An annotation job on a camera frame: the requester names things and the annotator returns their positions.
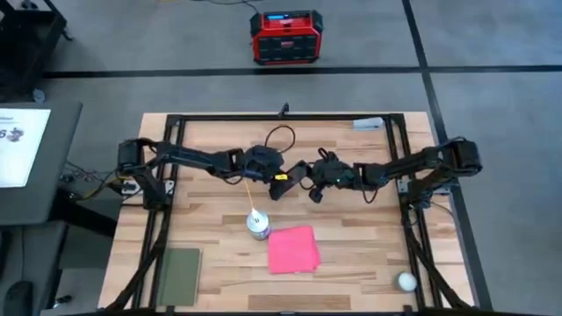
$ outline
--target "pink towel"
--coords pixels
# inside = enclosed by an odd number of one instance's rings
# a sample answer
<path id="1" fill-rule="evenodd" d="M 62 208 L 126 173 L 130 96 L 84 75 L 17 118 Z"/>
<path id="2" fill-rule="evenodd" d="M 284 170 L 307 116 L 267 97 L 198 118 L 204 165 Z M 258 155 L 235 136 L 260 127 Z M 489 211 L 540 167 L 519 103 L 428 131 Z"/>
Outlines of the pink towel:
<path id="1" fill-rule="evenodd" d="M 271 233 L 267 255 L 271 274 L 314 272 L 321 262 L 310 226 Z"/>

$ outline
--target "concrete floor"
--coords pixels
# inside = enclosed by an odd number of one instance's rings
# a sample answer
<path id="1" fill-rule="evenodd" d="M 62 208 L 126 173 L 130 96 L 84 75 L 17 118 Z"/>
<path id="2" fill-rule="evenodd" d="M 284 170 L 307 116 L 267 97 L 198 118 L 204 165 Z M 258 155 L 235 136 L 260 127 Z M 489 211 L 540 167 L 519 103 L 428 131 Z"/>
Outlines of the concrete floor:
<path id="1" fill-rule="evenodd" d="M 76 40 L 60 43 L 52 71 L 256 67 L 249 46 L 253 11 L 244 5 L 54 3 Z M 562 64 L 558 1 L 412 0 L 412 5 L 430 66 Z M 401 1 L 270 0 L 256 7 L 315 8 L 324 15 L 322 57 L 312 67 L 417 66 Z M 556 165 L 562 153 L 557 137 L 562 74 L 432 79 L 448 134 L 476 140 L 484 162 L 484 171 L 462 186 L 494 308 L 562 314 L 557 200 L 562 171 Z M 53 79 L 42 85 L 51 100 L 83 102 L 70 158 L 96 169 L 114 168 L 117 144 L 136 136 L 147 111 L 276 111 L 285 102 L 295 111 L 429 111 L 419 74 Z M 114 199 L 108 194 L 96 203 Z M 74 241 L 89 238 L 78 232 Z M 111 246 L 95 243 L 94 254 L 84 254 L 80 242 L 67 245 L 65 264 L 74 275 L 82 264 L 104 268 L 104 260 L 86 264 L 92 256 L 106 258 Z M 79 300 L 73 312 L 93 310 L 99 284 L 65 282 L 60 293 L 65 291 Z"/>

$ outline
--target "wooden table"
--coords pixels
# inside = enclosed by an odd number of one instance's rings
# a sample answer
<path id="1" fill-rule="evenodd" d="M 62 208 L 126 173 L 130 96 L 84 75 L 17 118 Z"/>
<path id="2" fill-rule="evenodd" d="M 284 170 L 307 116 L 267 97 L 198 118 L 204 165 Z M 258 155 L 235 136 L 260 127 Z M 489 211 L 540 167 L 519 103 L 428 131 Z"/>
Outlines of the wooden table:
<path id="1" fill-rule="evenodd" d="M 412 151 L 434 145 L 427 114 L 404 115 Z M 140 137 L 161 140 L 166 116 L 145 114 Z M 391 160 L 384 129 L 355 132 L 351 121 L 190 121 L 183 145 L 209 152 L 248 148 L 263 144 L 267 133 L 282 123 L 297 134 L 294 148 L 284 153 L 287 168 L 300 159 L 319 159 L 318 147 L 336 151 L 349 163 Z M 270 146 L 282 148 L 290 140 L 291 135 L 281 130 L 271 137 Z M 321 252 L 322 264 L 314 274 L 271 275 L 267 243 L 253 240 L 244 224 L 249 211 L 244 185 L 225 184 L 202 170 L 179 170 L 168 247 L 202 248 L 203 259 L 196 306 L 178 306 L 176 311 L 390 312 L 400 311 L 403 305 L 415 308 L 414 294 L 395 286 L 396 276 L 409 271 L 409 265 L 393 183 L 380 190 L 372 205 L 363 201 L 359 191 L 337 189 L 325 190 L 317 205 L 299 187 L 276 202 L 269 199 L 268 186 L 249 182 L 256 208 L 270 215 L 273 228 L 310 225 Z M 434 202 L 449 207 L 446 197 L 434 197 Z M 437 268 L 471 304 L 453 218 L 438 207 L 425 214 Z M 99 306 L 111 303 L 136 271 L 147 216 L 140 207 L 121 210 Z M 422 266 L 421 270 L 430 304 Z M 151 280 L 149 273 L 144 304 Z"/>

